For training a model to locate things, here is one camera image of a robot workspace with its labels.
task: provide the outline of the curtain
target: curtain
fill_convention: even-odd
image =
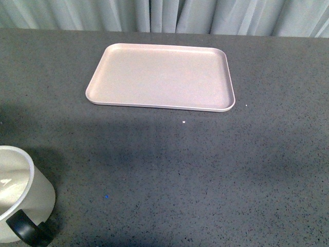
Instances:
[[[0,0],[1,28],[329,37],[329,0]]]

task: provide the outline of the pot handle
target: pot handle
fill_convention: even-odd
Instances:
[[[29,246],[46,247],[53,240],[52,233],[44,222],[36,226],[21,209],[9,217],[6,223]]]

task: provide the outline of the countertop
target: countertop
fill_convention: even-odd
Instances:
[[[221,49],[235,106],[90,103],[114,43]],[[321,38],[0,29],[0,145],[54,185],[49,246],[328,246],[328,68]]]

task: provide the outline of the plastic tray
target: plastic tray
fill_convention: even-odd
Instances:
[[[224,52],[171,45],[109,46],[86,97],[94,104],[211,112],[235,104]]]

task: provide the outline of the white pot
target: white pot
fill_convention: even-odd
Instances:
[[[38,241],[42,232],[35,233],[39,231],[37,226],[49,218],[54,204],[55,190],[35,167],[32,158],[20,148],[0,146],[0,243],[24,240],[25,236],[19,238],[12,228],[16,228],[18,234],[25,228],[30,234],[28,238]],[[30,223],[35,224],[33,228],[24,225],[24,213]],[[31,245],[29,239],[24,241]]]

